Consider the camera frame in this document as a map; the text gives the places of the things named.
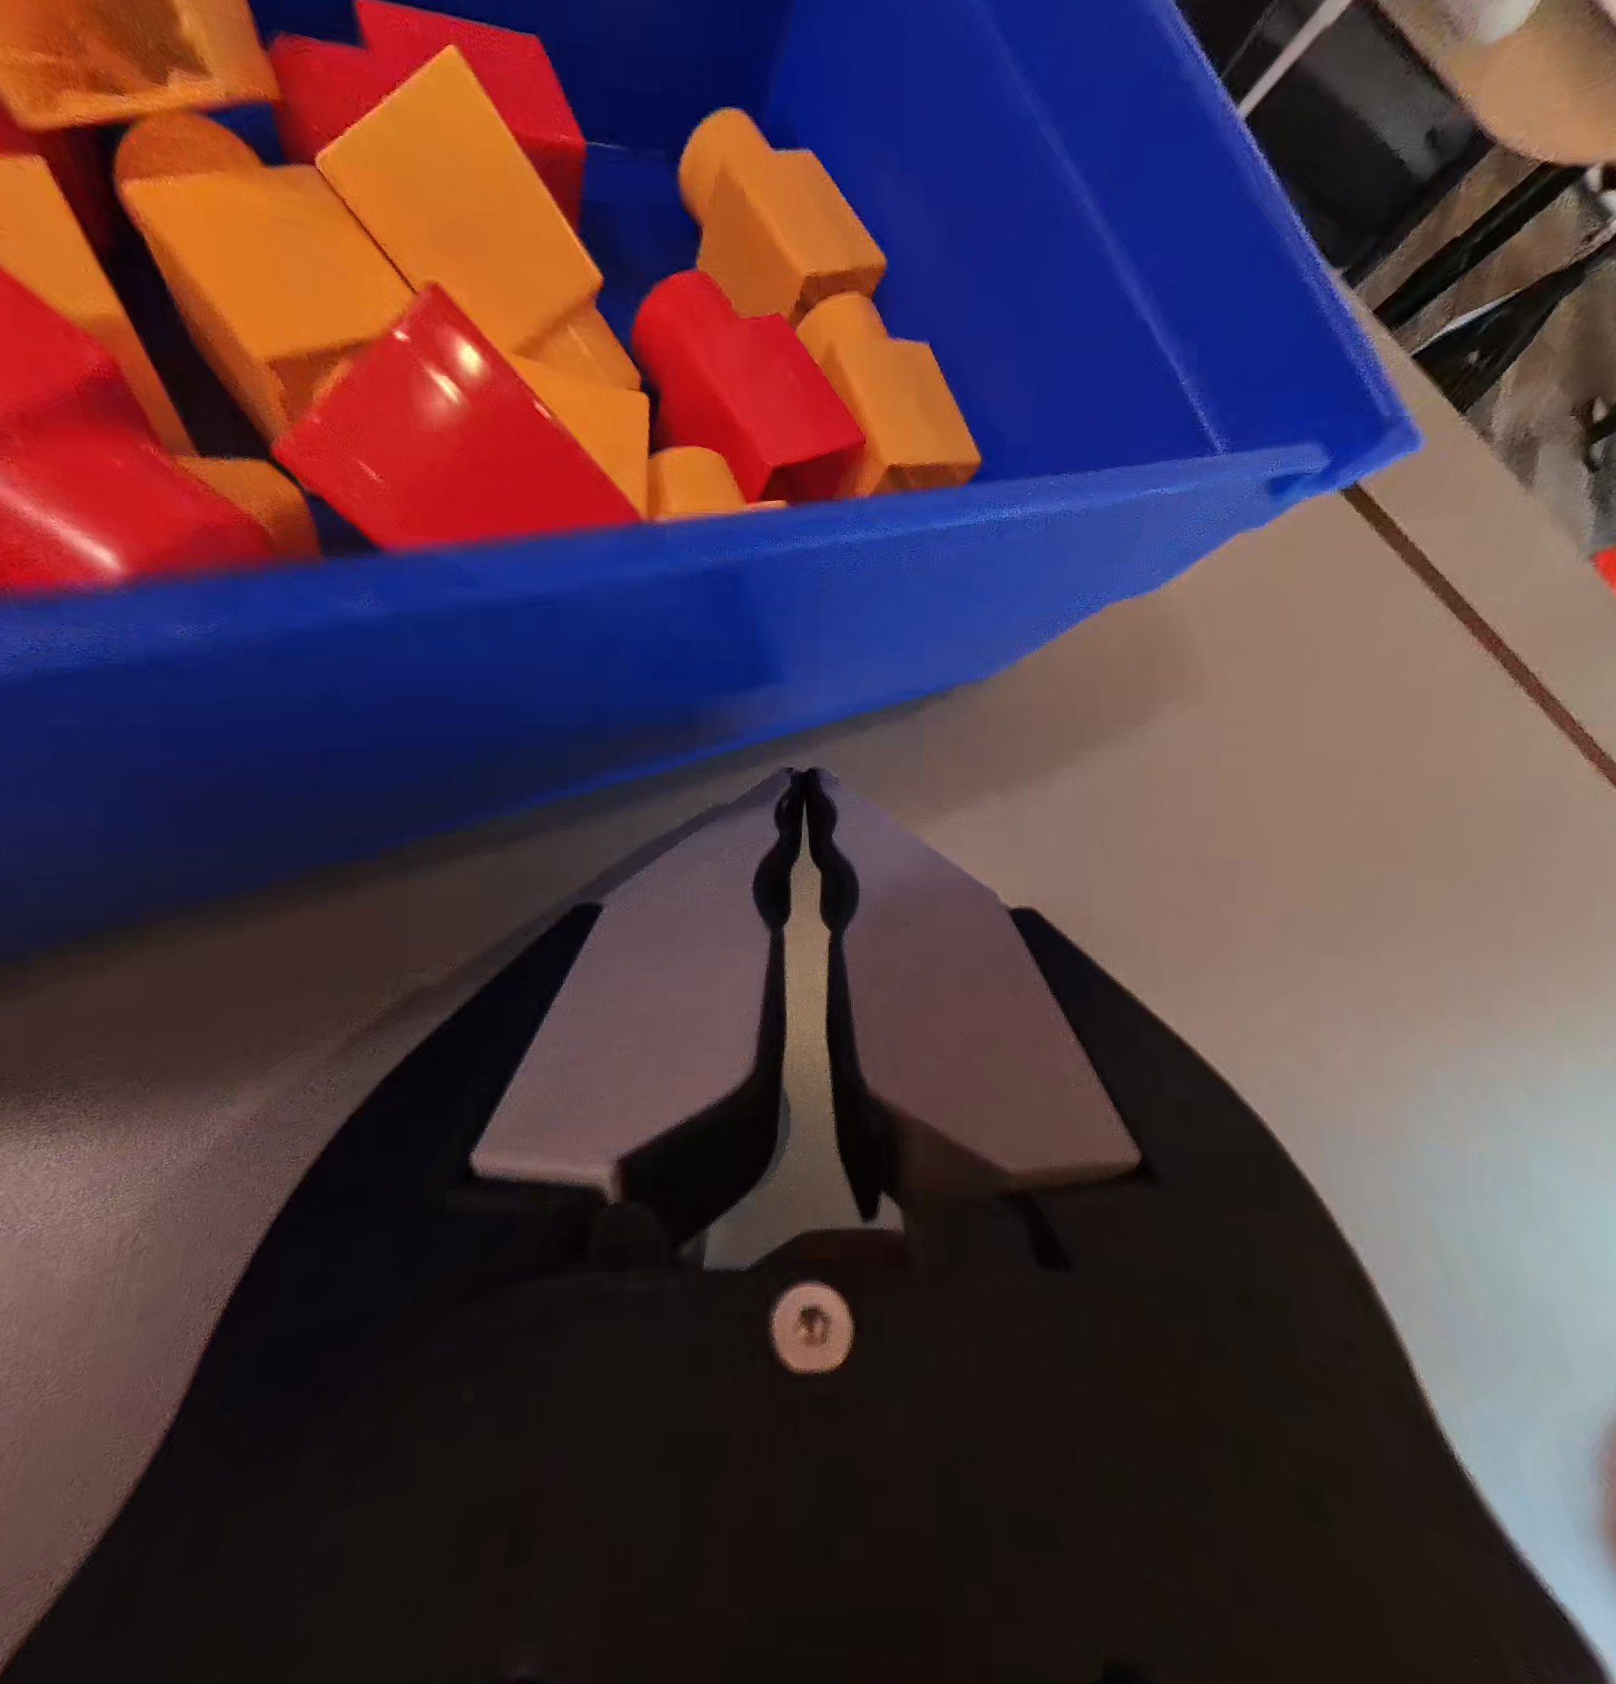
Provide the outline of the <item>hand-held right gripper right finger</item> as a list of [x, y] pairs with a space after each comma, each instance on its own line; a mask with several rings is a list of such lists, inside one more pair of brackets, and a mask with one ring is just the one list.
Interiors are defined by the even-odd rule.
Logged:
[[807, 772], [801, 793], [861, 1215], [1134, 1172], [1139, 1146], [1008, 903], [835, 774]]

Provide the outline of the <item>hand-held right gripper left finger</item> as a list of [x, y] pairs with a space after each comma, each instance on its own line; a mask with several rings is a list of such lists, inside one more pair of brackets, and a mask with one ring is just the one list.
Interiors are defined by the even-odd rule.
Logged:
[[470, 1153], [480, 1180], [624, 1197], [628, 1163], [763, 1061], [775, 937], [758, 875], [797, 855], [779, 770], [617, 879]]

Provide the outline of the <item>blue plastic bin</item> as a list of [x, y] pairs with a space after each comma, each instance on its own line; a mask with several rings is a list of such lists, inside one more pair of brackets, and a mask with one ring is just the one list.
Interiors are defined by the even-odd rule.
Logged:
[[619, 293], [696, 118], [814, 150], [946, 494], [0, 603], [0, 960], [981, 680], [1419, 445], [1166, 1], [453, 3], [544, 41]]

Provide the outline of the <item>pile of mixed mega blocks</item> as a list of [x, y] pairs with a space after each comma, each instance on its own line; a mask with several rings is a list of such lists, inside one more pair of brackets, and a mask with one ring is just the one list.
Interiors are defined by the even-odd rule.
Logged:
[[0, 3], [0, 595], [946, 490], [981, 450], [809, 148], [694, 125], [696, 263], [602, 310], [544, 41], [358, 3]]

